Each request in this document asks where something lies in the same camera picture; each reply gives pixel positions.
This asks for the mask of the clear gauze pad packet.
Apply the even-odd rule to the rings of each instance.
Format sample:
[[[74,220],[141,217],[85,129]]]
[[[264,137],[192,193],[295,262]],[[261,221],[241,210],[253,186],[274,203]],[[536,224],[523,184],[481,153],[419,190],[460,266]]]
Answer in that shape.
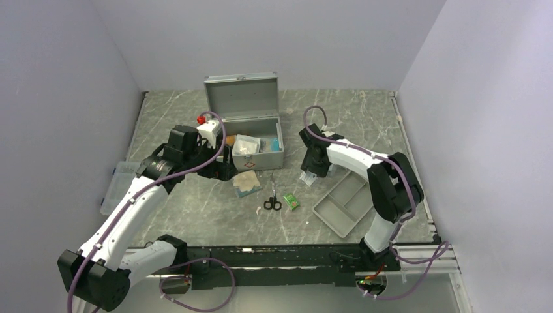
[[[238,134],[232,147],[233,156],[254,155],[260,151],[261,139]]]

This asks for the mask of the blue white medical pouch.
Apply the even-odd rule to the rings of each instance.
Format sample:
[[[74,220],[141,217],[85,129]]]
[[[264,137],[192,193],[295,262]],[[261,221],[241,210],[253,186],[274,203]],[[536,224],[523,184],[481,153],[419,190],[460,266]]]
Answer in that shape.
[[[278,138],[261,138],[259,153],[271,153],[280,151]]]

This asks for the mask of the grey plastic divider tray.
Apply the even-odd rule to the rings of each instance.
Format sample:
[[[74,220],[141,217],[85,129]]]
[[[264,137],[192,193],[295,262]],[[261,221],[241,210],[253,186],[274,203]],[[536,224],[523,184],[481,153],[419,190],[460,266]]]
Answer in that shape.
[[[312,206],[312,212],[339,238],[345,238],[373,208],[368,181],[348,171]]]

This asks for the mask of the grey metal medicine case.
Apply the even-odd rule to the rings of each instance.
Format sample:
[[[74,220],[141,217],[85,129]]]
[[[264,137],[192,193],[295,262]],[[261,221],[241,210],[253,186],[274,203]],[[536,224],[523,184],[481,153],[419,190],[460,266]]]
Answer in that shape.
[[[284,165],[284,142],[279,116],[278,74],[228,74],[204,81],[209,110],[217,113],[227,135],[278,138],[280,151],[233,156],[238,171],[274,170]]]

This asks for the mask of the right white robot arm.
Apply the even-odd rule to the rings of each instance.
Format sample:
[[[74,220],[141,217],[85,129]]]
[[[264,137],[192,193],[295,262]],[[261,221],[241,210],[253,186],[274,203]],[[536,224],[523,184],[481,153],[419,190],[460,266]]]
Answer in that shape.
[[[365,248],[359,253],[359,261],[366,270],[376,270],[384,263],[384,252],[389,250],[400,224],[414,216],[425,197],[408,157],[403,153],[375,153],[338,134],[326,136],[316,124],[300,130],[299,136],[306,146],[303,171],[323,178],[332,165],[337,165],[368,183],[376,216],[361,240]]]

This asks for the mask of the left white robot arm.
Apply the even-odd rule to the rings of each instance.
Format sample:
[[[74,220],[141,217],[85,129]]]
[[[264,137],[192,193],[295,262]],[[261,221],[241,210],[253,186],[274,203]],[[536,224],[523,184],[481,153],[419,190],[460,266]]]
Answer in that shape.
[[[75,298],[96,310],[111,312],[131,287],[159,270],[177,274],[199,263],[192,272],[203,272],[212,258],[194,257],[186,242],[171,235],[161,235],[130,256],[126,251],[141,225],[187,174],[220,181],[231,178],[227,136],[220,122],[213,127],[208,123],[177,125],[168,141],[142,160],[128,190],[103,225],[77,251],[65,250],[57,260],[68,293],[67,312],[73,311]]]

